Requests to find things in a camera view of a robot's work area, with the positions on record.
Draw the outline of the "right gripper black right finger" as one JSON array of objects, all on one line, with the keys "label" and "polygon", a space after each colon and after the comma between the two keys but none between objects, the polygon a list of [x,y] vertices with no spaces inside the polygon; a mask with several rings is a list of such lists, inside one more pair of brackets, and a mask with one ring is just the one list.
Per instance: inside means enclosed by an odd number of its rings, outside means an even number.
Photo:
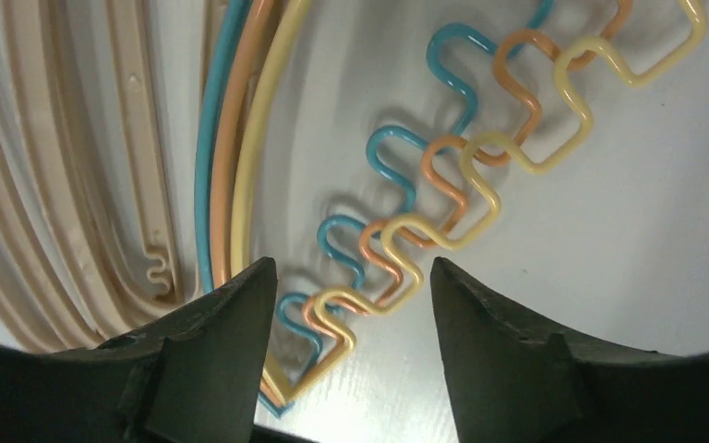
[{"label": "right gripper black right finger", "polygon": [[461,442],[709,442],[709,352],[676,356],[582,333],[444,257],[430,289]]}]

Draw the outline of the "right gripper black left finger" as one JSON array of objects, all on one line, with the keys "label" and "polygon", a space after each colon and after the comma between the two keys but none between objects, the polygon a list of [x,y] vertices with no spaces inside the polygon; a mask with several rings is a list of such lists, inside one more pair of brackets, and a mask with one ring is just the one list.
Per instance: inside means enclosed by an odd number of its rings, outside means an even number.
[{"label": "right gripper black left finger", "polygon": [[0,442],[274,442],[255,409],[277,286],[259,259],[94,349],[0,345]]}]

